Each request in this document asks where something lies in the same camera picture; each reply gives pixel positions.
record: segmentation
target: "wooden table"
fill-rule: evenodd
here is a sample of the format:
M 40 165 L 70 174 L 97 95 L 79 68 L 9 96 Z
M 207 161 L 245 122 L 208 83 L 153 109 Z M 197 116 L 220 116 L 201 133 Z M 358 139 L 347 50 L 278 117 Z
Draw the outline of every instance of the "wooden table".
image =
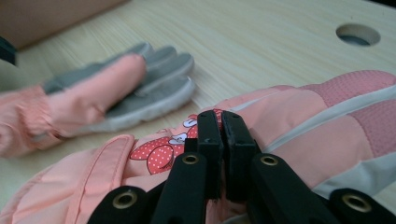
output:
M 371 27 L 380 40 L 369 47 L 347 44 L 336 34 L 345 24 Z M 134 0 L 19 52 L 18 67 L 0 63 L 0 90 L 35 84 L 142 41 L 192 54 L 197 90 L 178 111 L 121 132 L 137 138 L 176 126 L 225 98 L 273 85 L 319 83 L 363 69 L 396 75 L 391 7 L 361 0 Z M 48 151 L 0 159 L 0 208 L 38 171 L 116 134 L 82 136 Z M 396 185 L 375 198 L 396 213 Z

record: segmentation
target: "screw hole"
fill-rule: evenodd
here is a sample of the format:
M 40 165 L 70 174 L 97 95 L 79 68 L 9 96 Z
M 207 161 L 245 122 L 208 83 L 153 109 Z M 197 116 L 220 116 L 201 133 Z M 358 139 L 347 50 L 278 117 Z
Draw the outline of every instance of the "screw hole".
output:
M 194 155 L 185 156 L 185 157 L 183 157 L 182 160 L 184 163 L 186 163 L 188 165 L 193 165 L 199 161 L 198 157 L 196 157 Z
M 263 156 L 260 161 L 265 165 L 275 166 L 277 165 L 277 159 L 271 156 Z
M 346 194 L 343 195 L 342 200 L 346 205 L 356 211 L 368 213 L 372 210 L 372 206 L 360 196 L 354 194 Z
M 372 46 L 381 39 L 378 31 L 361 24 L 344 24 L 338 27 L 335 33 L 338 38 L 354 46 Z
M 118 209 L 129 208 L 137 201 L 137 195 L 133 191 L 123 192 L 113 200 L 113 206 Z

